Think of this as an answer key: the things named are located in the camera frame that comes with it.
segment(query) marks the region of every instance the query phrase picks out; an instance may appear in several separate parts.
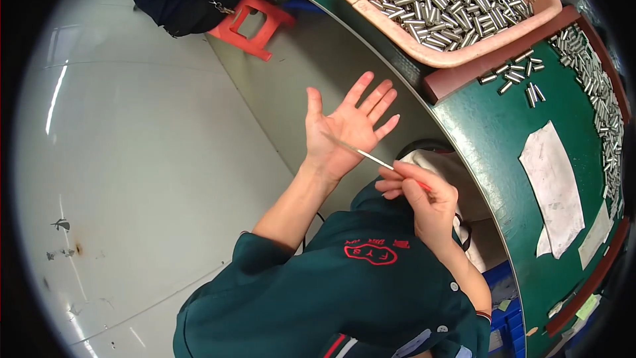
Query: green work table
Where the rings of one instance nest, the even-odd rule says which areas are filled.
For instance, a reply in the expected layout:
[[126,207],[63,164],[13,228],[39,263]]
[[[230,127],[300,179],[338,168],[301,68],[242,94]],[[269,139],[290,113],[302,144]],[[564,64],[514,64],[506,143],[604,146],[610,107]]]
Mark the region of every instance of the green work table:
[[[583,271],[578,246],[600,209],[604,187],[601,141],[593,125],[593,108],[574,81],[574,71],[558,62],[545,42],[533,48],[543,59],[542,72],[533,74],[546,96],[529,108],[519,84],[499,96],[501,80],[480,85],[476,81],[433,106],[424,100],[423,78],[435,69],[420,64],[396,47],[345,0],[310,0],[366,44],[402,80],[449,138],[480,188],[497,224],[512,263],[523,308],[524,326],[539,330],[526,338],[528,357],[540,357],[560,336],[544,333],[550,308],[592,273],[603,256],[597,251]],[[530,181],[519,155],[530,133],[552,121],[574,169],[586,228],[556,260],[551,254],[536,258],[543,226]],[[574,320],[562,330],[567,330]]]

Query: dark green polo shirt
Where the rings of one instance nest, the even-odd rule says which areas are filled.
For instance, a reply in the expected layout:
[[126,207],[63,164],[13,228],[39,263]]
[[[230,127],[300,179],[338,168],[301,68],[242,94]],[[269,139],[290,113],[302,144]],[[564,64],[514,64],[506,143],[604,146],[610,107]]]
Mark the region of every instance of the dark green polo shirt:
[[362,190],[290,256],[251,233],[177,316],[176,358],[486,357],[490,320],[413,233],[403,198]]

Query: wooden strip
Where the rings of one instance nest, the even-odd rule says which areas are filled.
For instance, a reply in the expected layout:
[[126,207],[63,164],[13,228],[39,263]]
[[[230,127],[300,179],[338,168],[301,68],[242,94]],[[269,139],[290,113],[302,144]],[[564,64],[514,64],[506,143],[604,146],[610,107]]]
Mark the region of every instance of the wooden strip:
[[501,65],[510,58],[518,56],[536,42],[554,35],[558,30],[565,28],[579,17],[580,15],[574,6],[566,6],[552,20],[511,44],[489,52],[459,67],[436,70],[424,77],[423,85],[428,101],[432,104],[437,104],[439,100],[473,82],[476,77],[482,76],[487,71],[497,67],[497,65]]
[[603,278],[605,278],[605,275],[608,274],[609,268],[616,259],[616,255],[618,255],[618,252],[621,250],[628,229],[629,221],[627,220],[627,217],[624,217],[612,238],[612,243],[609,245],[608,252],[602,259],[600,259],[590,277],[581,287],[581,290],[579,290],[576,296],[573,297],[572,300],[570,300],[570,302],[546,324],[548,336],[553,337],[561,329],[563,329],[563,326],[567,325],[567,323],[570,322],[570,319],[574,318],[579,308],[583,306],[590,295],[594,293],[594,290],[598,288]]
[[592,23],[588,20],[585,14],[581,14],[581,18],[577,20],[577,23],[579,27],[581,27],[581,31],[583,31],[590,40],[592,49],[594,49],[594,51],[596,51],[599,55],[603,71],[608,74],[609,80],[612,81],[616,101],[618,101],[618,107],[621,109],[621,115],[623,115],[623,124],[627,124],[632,117],[632,111],[630,110],[630,105],[627,101],[627,96],[625,95],[621,79],[618,77],[618,72],[614,69],[612,59],[609,58],[608,50],[605,48],[599,34],[596,32],[596,29],[594,29]]

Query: wrist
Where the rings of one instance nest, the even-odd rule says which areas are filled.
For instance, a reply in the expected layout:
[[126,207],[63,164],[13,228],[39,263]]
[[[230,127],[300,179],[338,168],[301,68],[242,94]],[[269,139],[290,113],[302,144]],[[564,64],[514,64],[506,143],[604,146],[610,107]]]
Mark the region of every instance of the wrist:
[[325,191],[327,195],[329,195],[338,186],[338,183],[340,183],[339,179],[335,179],[323,168],[314,165],[314,163],[308,161],[306,158],[303,163],[300,164],[300,168],[298,169],[296,176],[301,176],[309,180],[312,187]]

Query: basket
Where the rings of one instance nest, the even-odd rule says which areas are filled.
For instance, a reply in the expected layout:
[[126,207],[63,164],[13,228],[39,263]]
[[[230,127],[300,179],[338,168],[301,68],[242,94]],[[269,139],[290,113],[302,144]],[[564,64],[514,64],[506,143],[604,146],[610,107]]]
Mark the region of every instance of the basket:
[[495,36],[476,44],[449,52],[439,52],[417,42],[408,32],[389,20],[367,0],[346,0],[356,11],[404,50],[414,60],[436,68],[452,68],[503,47],[540,27],[559,12],[560,0],[525,0],[532,4],[534,15]]

